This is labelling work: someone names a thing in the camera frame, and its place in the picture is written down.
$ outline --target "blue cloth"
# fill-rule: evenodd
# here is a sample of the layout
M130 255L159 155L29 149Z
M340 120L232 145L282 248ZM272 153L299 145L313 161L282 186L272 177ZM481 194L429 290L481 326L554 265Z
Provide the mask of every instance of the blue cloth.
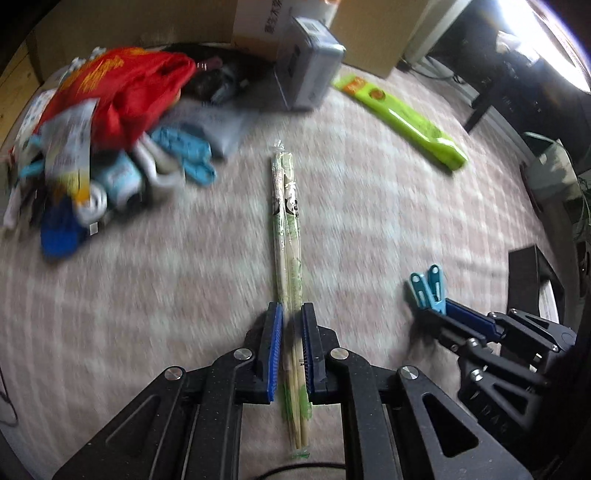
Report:
M88 228L78 224L74 216L71 198L49 207L41 220L41 249L46 258L67 258L78 250L87 238Z

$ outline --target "blue clothespin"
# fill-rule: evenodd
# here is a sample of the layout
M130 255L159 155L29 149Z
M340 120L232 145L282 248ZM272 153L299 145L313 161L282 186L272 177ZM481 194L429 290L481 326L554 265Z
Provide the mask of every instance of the blue clothespin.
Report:
M422 273L411 273L410 284L419 309L431 309L442 315L446 314L445 283L441 267L431 265L427 271L427 280Z

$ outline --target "plastic bag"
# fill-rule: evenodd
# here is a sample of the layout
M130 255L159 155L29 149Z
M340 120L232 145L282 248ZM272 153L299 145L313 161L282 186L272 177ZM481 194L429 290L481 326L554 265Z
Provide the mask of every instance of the plastic bag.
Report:
M143 48L109 50L65 79L39 124L79 102L97 98L93 148L130 150L175 101L195 71L195 62L182 53Z
M161 119L159 126L174 127L202 138L214 157L228 158L236 152L257 112L235 108L205 106L181 99Z
M450 170L463 167L466 154L455 142L420 113L394 95L384 92L361 77L348 75L335 83L335 88L362 102L374 114L403 137L432 153Z
M62 185L78 203L90 200L90 123L98 100L65 110L40 129L45 177Z

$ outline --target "plastic wrapper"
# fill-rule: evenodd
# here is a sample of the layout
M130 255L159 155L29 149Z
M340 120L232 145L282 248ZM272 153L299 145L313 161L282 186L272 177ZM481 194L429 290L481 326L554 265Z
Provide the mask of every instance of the plastic wrapper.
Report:
M90 123L96 103L80 102L40 129L46 180L62 186L77 203L90 200Z
M354 74L337 80L334 85L336 89L363 103L377 117L415 145L428 151L450 170L457 170L468 161L466 154L451 137L377 85Z
M300 223L293 157L279 141L272 161L275 266L284 309L285 400L295 456L307 456L311 404L306 390L299 315L302 305Z
M182 98L161 119L159 126L174 127L202 138L214 157L228 158L238 150L257 112L246 109L202 105Z

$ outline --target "red plastic bag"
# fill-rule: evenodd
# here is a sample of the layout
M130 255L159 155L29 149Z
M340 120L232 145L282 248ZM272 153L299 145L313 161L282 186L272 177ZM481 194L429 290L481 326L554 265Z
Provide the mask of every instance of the red plastic bag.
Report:
M173 103L196 71L182 53L115 48L85 63L60 86L47 105L44 122L82 100L98 98L92 118L92 147L130 150Z

